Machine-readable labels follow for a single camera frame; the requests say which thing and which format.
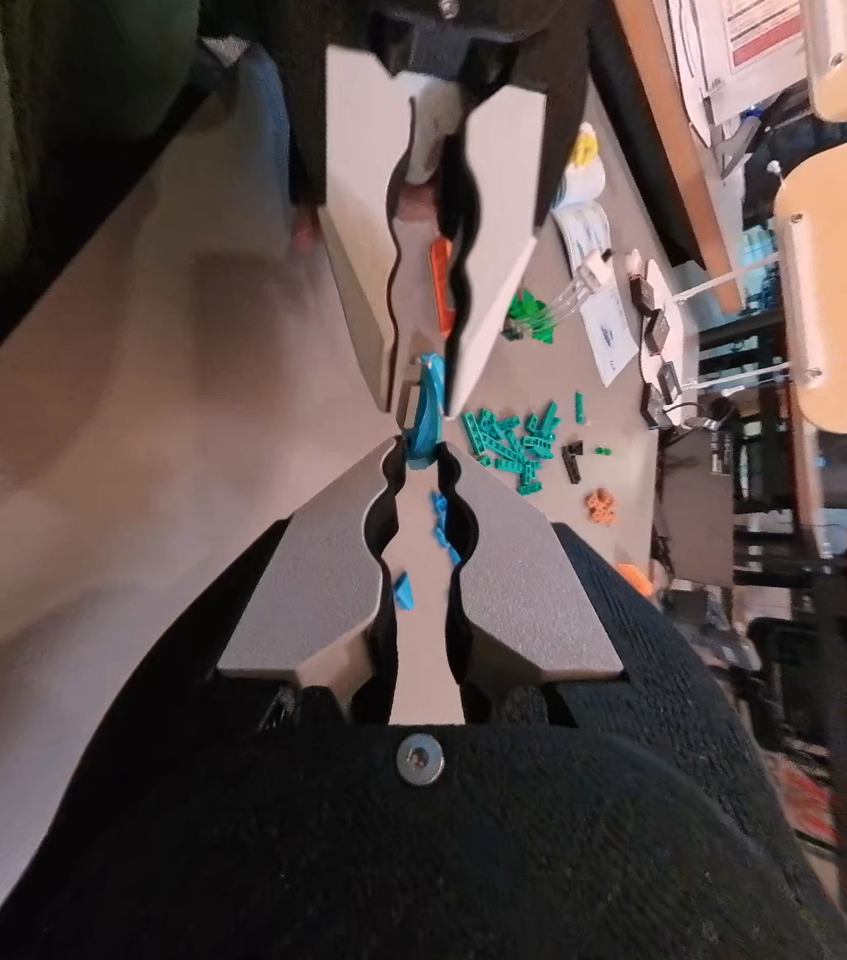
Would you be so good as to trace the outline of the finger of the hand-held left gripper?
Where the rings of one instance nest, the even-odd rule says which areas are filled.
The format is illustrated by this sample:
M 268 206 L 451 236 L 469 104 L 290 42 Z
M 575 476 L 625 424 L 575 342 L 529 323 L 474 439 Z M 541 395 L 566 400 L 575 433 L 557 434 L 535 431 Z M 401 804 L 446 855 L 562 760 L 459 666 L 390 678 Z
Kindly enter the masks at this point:
M 445 351 L 444 409 L 450 418 L 464 412 L 477 387 L 537 244 L 546 108 L 543 93 L 505 85 L 466 118 L 463 222 L 451 272 L 456 321 Z
M 318 216 L 350 342 L 370 395 L 392 408 L 398 326 L 393 232 L 413 143 L 413 103 L 371 52 L 325 52 L 325 197 Z

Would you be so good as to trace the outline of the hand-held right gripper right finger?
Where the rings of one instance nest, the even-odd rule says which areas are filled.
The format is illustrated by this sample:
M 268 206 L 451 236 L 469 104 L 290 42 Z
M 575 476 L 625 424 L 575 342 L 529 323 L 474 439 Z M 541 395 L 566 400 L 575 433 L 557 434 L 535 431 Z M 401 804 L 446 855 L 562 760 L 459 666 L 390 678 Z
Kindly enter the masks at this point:
M 465 724 L 516 691 L 614 683 L 625 668 L 547 517 L 476 459 L 439 444 L 443 533 L 456 559 L 445 651 Z

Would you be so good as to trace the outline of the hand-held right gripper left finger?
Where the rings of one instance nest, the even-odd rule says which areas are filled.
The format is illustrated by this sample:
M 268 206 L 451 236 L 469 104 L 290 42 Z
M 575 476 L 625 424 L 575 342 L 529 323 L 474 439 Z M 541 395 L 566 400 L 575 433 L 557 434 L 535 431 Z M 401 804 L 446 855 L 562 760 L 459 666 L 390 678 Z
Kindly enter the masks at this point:
M 358 722 L 390 720 L 398 673 L 392 576 L 404 441 L 387 438 L 299 507 L 217 662 L 227 677 L 322 688 Z

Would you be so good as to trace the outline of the blue lego assembly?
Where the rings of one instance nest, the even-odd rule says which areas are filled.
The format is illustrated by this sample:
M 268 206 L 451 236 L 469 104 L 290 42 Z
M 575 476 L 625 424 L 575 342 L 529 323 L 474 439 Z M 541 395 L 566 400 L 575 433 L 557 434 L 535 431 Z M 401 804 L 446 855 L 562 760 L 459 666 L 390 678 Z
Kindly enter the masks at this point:
M 406 467 L 426 470 L 436 459 L 446 414 L 446 370 L 440 353 L 419 354 L 406 368 L 396 394 L 396 419 Z

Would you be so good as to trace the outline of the orange lego plate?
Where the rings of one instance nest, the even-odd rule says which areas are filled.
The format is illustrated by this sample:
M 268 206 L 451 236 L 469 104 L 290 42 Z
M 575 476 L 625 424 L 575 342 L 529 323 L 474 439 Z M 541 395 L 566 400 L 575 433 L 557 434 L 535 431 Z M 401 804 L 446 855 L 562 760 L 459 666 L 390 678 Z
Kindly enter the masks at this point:
M 453 333 L 456 319 L 450 284 L 452 253 L 452 242 L 439 233 L 430 244 L 427 254 L 438 327 L 444 339 L 448 339 Z

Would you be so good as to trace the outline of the green lego plant model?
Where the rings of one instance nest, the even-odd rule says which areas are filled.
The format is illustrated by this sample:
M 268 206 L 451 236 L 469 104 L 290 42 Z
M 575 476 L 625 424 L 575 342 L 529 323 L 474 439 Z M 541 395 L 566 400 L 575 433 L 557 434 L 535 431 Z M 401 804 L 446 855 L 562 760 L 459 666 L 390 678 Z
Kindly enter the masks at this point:
M 511 342 L 530 339 L 551 345 L 556 325 L 550 306 L 522 289 L 511 300 L 501 335 Z

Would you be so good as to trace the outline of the pile of teal lego pieces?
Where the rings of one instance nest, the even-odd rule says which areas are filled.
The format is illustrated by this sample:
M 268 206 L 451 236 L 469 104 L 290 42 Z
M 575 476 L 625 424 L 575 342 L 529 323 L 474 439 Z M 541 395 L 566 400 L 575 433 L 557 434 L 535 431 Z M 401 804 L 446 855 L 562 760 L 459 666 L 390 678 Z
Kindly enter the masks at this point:
M 470 456 L 486 469 L 502 474 L 523 498 L 539 494 L 542 472 L 556 458 L 555 438 L 539 427 L 536 414 L 526 419 L 497 416 L 487 408 L 459 417 Z

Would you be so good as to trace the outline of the person's left hand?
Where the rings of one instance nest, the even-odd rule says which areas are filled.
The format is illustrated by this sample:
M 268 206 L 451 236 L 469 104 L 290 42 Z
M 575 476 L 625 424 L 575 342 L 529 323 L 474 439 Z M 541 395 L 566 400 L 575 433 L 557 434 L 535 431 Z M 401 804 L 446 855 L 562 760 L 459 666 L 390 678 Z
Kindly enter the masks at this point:
M 399 194 L 393 220 L 421 222 L 436 218 L 435 184 L 406 184 Z M 310 253 L 321 238 L 321 228 L 316 209 L 308 205 L 295 207 L 295 220 L 291 230 L 291 247 L 300 255 Z

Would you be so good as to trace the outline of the open instruction booklet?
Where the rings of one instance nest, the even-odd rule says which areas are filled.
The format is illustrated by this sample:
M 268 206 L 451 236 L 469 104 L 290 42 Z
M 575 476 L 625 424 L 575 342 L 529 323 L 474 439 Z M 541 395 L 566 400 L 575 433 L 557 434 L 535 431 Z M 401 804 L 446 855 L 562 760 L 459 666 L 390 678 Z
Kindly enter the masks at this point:
M 611 249 L 610 222 L 599 201 L 606 183 L 596 129 L 583 122 L 551 204 L 552 218 L 574 277 L 578 277 L 587 254 Z

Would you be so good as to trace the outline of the clear plastic stems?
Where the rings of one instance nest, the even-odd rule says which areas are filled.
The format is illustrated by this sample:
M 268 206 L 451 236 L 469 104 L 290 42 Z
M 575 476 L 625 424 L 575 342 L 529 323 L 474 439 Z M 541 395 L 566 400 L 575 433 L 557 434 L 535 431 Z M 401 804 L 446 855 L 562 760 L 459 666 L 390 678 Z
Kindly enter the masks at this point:
M 604 286 L 598 279 L 575 276 L 567 287 L 541 312 L 544 329 L 552 330 L 572 317 L 581 306 Z

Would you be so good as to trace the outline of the person's blue jeans leg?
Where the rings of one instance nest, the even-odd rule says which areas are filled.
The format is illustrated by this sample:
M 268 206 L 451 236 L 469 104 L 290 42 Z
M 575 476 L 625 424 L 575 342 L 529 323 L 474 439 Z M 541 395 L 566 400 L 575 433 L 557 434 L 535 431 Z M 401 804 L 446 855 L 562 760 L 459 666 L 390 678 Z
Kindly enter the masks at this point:
M 225 69 L 220 97 L 225 115 L 249 135 L 251 156 L 262 163 L 283 204 L 290 203 L 290 125 L 283 84 L 273 57 L 260 43 L 230 35 L 201 37 Z

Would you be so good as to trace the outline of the white paper sheet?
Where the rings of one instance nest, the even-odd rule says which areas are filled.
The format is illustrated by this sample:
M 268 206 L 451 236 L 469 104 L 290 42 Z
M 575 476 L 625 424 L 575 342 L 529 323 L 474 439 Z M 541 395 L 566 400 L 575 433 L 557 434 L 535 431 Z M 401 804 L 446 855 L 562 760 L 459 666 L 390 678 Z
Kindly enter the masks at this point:
M 591 294 L 579 313 L 599 378 L 607 388 L 638 352 L 617 285 L 608 284 Z

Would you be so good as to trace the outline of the wooden table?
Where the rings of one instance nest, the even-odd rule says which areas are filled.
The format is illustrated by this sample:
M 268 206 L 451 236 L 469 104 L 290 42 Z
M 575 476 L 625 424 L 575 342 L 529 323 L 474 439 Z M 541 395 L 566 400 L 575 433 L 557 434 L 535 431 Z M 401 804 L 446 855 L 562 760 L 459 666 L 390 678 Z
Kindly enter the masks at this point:
M 707 148 L 686 114 L 667 2 L 593 2 L 589 65 L 669 262 L 715 278 L 742 268 L 744 146 L 759 114 L 796 83 L 714 132 Z

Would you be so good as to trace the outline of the row of dark boxes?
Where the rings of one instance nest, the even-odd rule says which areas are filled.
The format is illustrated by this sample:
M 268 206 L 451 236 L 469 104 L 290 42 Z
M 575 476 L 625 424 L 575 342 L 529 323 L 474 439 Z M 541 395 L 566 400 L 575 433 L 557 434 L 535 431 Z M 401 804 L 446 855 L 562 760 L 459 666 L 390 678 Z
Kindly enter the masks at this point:
M 659 356 L 650 356 L 644 345 L 644 327 L 646 317 L 643 317 L 638 310 L 631 305 L 636 311 L 638 328 L 637 328 L 637 371 L 642 381 L 642 387 L 646 382 L 652 383 L 658 386 L 657 374 L 662 363 L 671 361 L 674 363 L 677 370 L 678 376 L 681 382 L 682 393 L 678 398 L 676 404 L 665 405 L 665 410 L 670 416 L 670 420 L 673 426 L 680 426 L 683 422 L 683 418 L 690 411 L 690 406 L 687 405 L 687 400 L 684 397 L 684 352 L 685 352 L 685 324 L 683 320 L 683 315 L 681 313 L 680 306 L 677 304 L 673 294 L 670 292 L 670 286 L 665 279 L 664 273 L 653 259 L 644 260 L 644 277 L 650 282 L 654 288 L 656 295 L 656 304 L 657 308 L 662 308 L 666 312 L 666 316 L 669 322 L 669 334 L 666 340 L 666 344 L 662 350 L 662 354 Z

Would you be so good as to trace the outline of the white printed papers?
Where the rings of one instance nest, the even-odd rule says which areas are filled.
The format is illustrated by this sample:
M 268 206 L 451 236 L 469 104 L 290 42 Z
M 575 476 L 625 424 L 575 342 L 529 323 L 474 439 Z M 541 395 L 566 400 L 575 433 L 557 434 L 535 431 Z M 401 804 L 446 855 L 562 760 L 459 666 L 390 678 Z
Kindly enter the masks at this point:
M 706 148 L 715 131 L 805 82 L 798 1 L 667 1 L 681 100 Z

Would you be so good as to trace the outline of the person's dark clothing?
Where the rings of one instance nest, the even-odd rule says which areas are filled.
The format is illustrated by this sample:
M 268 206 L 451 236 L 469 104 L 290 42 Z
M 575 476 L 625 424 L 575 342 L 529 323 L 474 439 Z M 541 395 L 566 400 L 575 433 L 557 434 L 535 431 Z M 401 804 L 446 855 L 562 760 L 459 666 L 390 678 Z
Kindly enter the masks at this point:
M 201 2 L 0 2 L 0 343 L 70 246 L 65 206 L 88 174 L 73 141 L 155 134 L 190 74 Z

